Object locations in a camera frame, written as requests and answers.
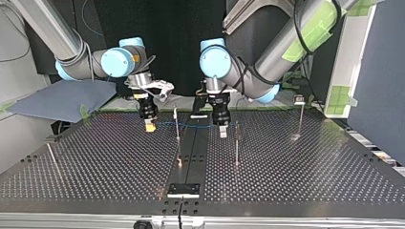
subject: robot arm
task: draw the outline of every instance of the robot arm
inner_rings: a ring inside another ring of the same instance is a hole
[[[158,109],[153,98],[164,101],[174,89],[171,83],[153,80],[145,46],[140,37],[122,39],[118,48],[91,52],[50,0],[11,0],[55,56],[55,66],[65,80],[98,77],[128,77],[128,87],[140,104],[139,115],[147,131],[154,131]]]
[[[358,0],[337,0],[343,12],[349,10]],[[311,50],[316,50],[330,37],[330,29],[336,23],[336,6],[331,0],[303,1],[299,19],[302,35]],[[224,20],[224,32],[233,33],[244,20],[255,10],[258,4],[276,5],[288,15],[293,15],[293,2],[291,0],[261,0],[239,1],[235,8]],[[297,35],[297,30],[291,18],[282,28],[274,40],[267,46],[260,59],[254,66],[247,66],[241,59],[225,47],[224,40],[213,39],[201,43],[202,55],[200,66],[207,80],[207,92],[215,102],[213,106],[214,124],[220,125],[222,136],[224,126],[230,122],[226,105],[228,95],[223,95],[222,85],[227,85],[242,92],[252,100],[260,103],[269,103],[279,92],[278,80],[296,62],[306,55]]]

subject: white panel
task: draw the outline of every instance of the white panel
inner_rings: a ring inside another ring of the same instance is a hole
[[[2,10],[20,31],[24,31],[14,14]],[[27,40],[0,10],[0,61],[21,56],[27,48]],[[0,62],[0,106],[46,86],[44,76],[36,73],[31,52],[18,60]],[[46,119],[0,112],[0,173],[38,149],[44,139],[52,134],[51,123]]]
[[[373,22],[374,12],[375,6],[372,7],[371,13],[368,16],[346,17],[330,80],[326,108],[329,106],[332,86],[351,87],[350,95],[354,95],[355,86],[360,74],[361,59],[363,58],[364,48]],[[326,117],[347,118],[349,112],[350,106],[346,106],[343,115],[326,114]]]
[[[51,120],[13,115],[0,122],[0,174],[39,149],[52,134]]]
[[[20,31],[24,31],[15,15],[9,10],[3,9],[3,11]],[[0,61],[18,57],[24,54],[27,48],[26,39],[0,11]],[[47,86],[44,76],[36,73],[31,52],[19,60],[0,62],[0,78],[0,104],[32,94]]]

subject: green tape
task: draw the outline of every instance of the green tape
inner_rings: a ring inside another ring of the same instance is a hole
[[[1,113],[6,113],[7,109],[10,108],[12,105],[14,105],[15,102],[7,102],[0,104],[0,114]]]
[[[330,37],[330,29],[336,21],[336,8],[330,0],[325,0],[318,11],[308,21],[306,26],[301,30],[305,43],[308,48],[315,51]],[[304,48],[301,46],[299,39],[296,39],[283,55],[283,59],[290,62],[297,62],[304,54]]]
[[[81,118],[83,118],[83,119],[87,119],[90,117],[89,113],[87,112],[87,107],[84,104],[80,105],[80,115],[81,115]]]
[[[328,115],[342,115],[349,104],[349,91],[347,86],[332,86],[330,100],[327,108]]]
[[[359,0],[348,12],[350,17],[368,16],[374,0]]]

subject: optical breadboard table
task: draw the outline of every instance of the optical breadboard table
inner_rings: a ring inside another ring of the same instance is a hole
[[[317,111],[304,112],[296,137],[299,118],[295,110],[233,112],[220,138],[209,118],[180,113],[178,141],[173,114],[160,114],[154,133],[138,114],[97,114],[52,145],[57,163],[44,146],[0,175],[0,228],[152,217],[405,226],[405,179]],[[200,196],[168,198],[174,183],[199,184]]]

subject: metal rod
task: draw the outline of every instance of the metal rod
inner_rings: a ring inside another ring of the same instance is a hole
[[[57,161],[56,161],[56,158],[54,157],[54,154],[53,154],[53,149],[52,149],[51,144],[50,144],[50,143],[47,143],[47,147],[48,147],[48,151],[49,151],[49,152],[50,152],[50,154],[51,154],[51,157],[52,157],[52,161],[53,161],[53,163],[56,163]]]
[[[235,164],[239,165],[239,140],[242,138],[239,121],[236,121]]]
[[[49,0],[11,0],[24,19],[61,60],[78,55],[80,38]]]
[[[173,110],[174,114],[173,117],[175,118],[176,121],[176,136],[177,136],[177,140],[180,140],[180,132],[179,132],[179,119],[177,116],[177,106],[174,106],[174,110]]]
[[[305,104],[301,105],[301,115],[300,115],[300,124],[298,126],[298,135],[301,135],[301,126],[303,124],[304,106],[305,106]]]

